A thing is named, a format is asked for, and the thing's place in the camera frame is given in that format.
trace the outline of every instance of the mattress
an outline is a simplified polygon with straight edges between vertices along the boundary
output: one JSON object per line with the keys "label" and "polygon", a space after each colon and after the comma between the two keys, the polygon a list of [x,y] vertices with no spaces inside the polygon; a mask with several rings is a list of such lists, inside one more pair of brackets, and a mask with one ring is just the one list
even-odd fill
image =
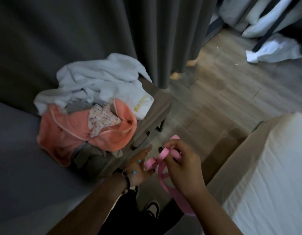
{"label": "mattress", "polygon": [[[302,114],[263,122],[207,187],[244,234],[302,234]],[[185,233],[203,234],[197,218],[166,234]]]}

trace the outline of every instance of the orange cloth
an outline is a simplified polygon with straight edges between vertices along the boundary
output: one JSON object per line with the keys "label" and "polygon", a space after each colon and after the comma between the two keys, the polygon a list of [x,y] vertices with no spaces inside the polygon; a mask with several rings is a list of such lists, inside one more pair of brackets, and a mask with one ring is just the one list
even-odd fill
{"label": "orange cloth", "polygon": [[62,166],[69,166],[74,150],[84,141],[98,148],[114,152],[129,143],[137,128],[137,119],[121,100],[114,99],[114,107],[121,123],[106,127],[91,138],[88,126],[88,110],[63,115],[57,105],[49,105],[40,123],[38,143]]}

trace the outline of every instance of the bracelet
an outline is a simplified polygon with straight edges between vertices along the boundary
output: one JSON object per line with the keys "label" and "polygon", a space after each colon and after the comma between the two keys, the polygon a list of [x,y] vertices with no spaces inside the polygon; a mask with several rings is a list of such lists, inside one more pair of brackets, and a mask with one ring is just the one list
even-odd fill
{"label": "bracelet", "polygon": [[125,171],[123,171],[122,169],[120,169],[120,168],[117,168],[113,172],[113,174],[114,173],[120,173],[120,174],[122,174],[123,178],[125,179],[125,181],[127,183],[127,191],[129,191],[129,189],[130,189],[130,180],[129,180],[129,177],[128,177],[127,173]]}

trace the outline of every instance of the black pants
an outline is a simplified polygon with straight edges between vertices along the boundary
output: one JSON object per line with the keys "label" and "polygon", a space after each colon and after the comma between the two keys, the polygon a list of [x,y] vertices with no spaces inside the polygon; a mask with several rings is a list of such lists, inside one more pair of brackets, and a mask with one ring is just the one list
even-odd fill
{"label": "black pants", "polygon": [[183,216],[176,202],[171,200],[161,211],[158,220],[144,211],[138,211],[136,193],[129,190],[121,196],[110,212],[98,235],[105,234],[154,234],[162,235]]}

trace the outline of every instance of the forearm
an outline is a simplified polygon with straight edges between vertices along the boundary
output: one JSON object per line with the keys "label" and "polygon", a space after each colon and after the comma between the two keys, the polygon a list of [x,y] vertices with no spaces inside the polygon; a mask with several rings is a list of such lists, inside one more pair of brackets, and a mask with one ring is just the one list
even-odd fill
{"label": "forearm", "polygon": [[83,202],[63,218],[48,235],[97,235],[110,209],[126,187],[121,174],[103,181]]}
{"label": "forearm", "polygon": [[199,193],[188,196],[187,200],[206,235],[242,235],[236,224],[205,187]]}

